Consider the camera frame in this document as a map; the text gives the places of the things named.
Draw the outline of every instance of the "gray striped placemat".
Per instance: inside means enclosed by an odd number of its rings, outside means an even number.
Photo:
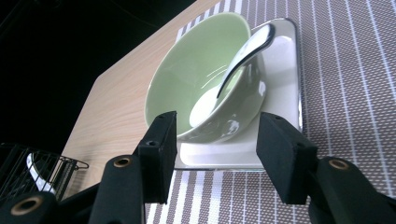
[[[396,197],[395,1],[226,0],[189,22],[234,11],[251,27],[296,22],[304,135],[320,157],[352,161]],[[168,205],[147,205],[148,223],[309,223],[307,207],[282,204],[265,172],[176,171]]]

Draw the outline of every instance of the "spoon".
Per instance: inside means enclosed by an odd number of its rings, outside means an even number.
[[[219,93],[216,98],[219,98],[221,91],[224,89],[225,84],[227,84],[233,73],[239,69],[239,67],[247,62],[249,59],[253,58],[257,53],[262,52],[266,49],[274,39],[275,26],[273,24],[267,24],[263,26],[259,31],[257,31],[242,48],[233,56],[233,60],[230,65],[228,65],[227,71],[225,72]]]
[[[274,36],[275,26],[273,24],[264,25],[259,31],[250,37],[240,50],[238,50],[229,64],[227,71],[223,75],[220,84],[204,93],[192,108],[190,113],[191,127],[198,126],[212,113],[213,109],[216,107],[217,100],[219,99],[222,90],[233,76],[234,72],[237,71],[245,62],[253,58],[257,53],[266,49],[271,44]]]

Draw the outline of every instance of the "black background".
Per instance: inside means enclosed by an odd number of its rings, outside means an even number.
[[[3,1],[0,142],[61,153],[96,78],[192,2]]]

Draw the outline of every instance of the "bowl rim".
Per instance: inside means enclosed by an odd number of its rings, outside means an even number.
[[[157,69],[155,70],[155,72],[154,72],[154,74],[153,74],[153,76],[152,76],[152,79],[151,79],[150,83],[148,84],[148,92],[147,92],[147,94],[146,94],[146,99],[145,99],[145,104],[144,104],[144,119],[145,119],[145,123],[146,123],[146,125],[147,125],[148,127],[149,127],[150,124],[148,123],[147,103],[148,103],[148,99],[149,99],[151,84],[152,84],[152,82],[154,81],[154,79],[156,79],[156,76],[157,76],[157,74],[158,74],[158,70],[161,68],[163,62],[166,60],[166,58],[168,57],[168,55],[172,53],[172,51],[176,48],[177,43],[178,43],[184,36],[191,35],[191,34],[192,34],[191,31],[197,29],[197,27],[199,27],[199,25],[200,25],[201,23],[203,23],[203,22],[208,23],[209,21],[215,20],[217,17],[230,16],[230,15],[231,15],[231,16],[234,16],[235,18],[238,18],[242,23],[245,24],[245,28],[246,28],[246,31],[247,31],[247,41],[248,41],[248,39],[251,37],[251,29],[250,29],[250,26],[249,26],[247,20],[246,20],[242,15],[240,15],[240,14],[238,14],[238,13],[235,13],[235,12],[220,12],[220,13],[218,13],[218,14],[212,15],[212,16],[210,16],[210,17],[208,17],[208,18],[206,18],[206,19],[200,21],[199,23],[195,24],[195,25],[194,25],[186,34],[184,34],[179,40],[176,40],[175,44],[172,46],[172,48],[170,48],[170,49],[168,50],[168,52],[165,54],[165,56],[164,56],[163,59],[161,60],[160,64],[158,65]],[[245,69],[246,69],[246,67],[243,66],[243,67],[241,67],[240,69],[238,69],[237,71],[241,71],[242,73],[244,73],[244,72],[245,72]],[[205,121],[206,121],[206,120],[212,119],[214,116],[216,116],[218,113],[220,113],[220,111],[221,111],[221,106],[224,105],[224,104],[226,104],[226,102],[230,101],[229,98],[231,97],[231,95],[234,94],[235,89],[237,89],[236,87],[237,87],[238,84],[240,84],[240,82],[241,82],[241,78],[242,78],[242,76],[239,76],[239,77],[238,77],[238,79],[235,81],[235,84],[234,84],[233,87],[230,89],[230,91],[227,93],[227,95],[224,97],[224,99],[215,107],[215,109],[210,113],[210,115],[209,115],[204,121],[202,121],[200,124],[198,124],[198,125],[195,126],[195,127],[191,127],[191,128],[190,128],[189,130],[187,130],[186,132],[178,134],[178,135],[177,135],[177,139],[179,139],[179,138],[181,138],[181,137],[183,137],[183,136],[189,135],[189,134],[195,132],[195,131],[198,130],[198,129],[201,129],[202,127],[205,126]]]

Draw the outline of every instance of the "metal rack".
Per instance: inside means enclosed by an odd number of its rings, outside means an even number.
[[[86,162],[19,144],[1,143],[0,150],[7,153],[0,162],[0,205],[34,191],[51,192],[60,201],[73,172],[89,168]]]

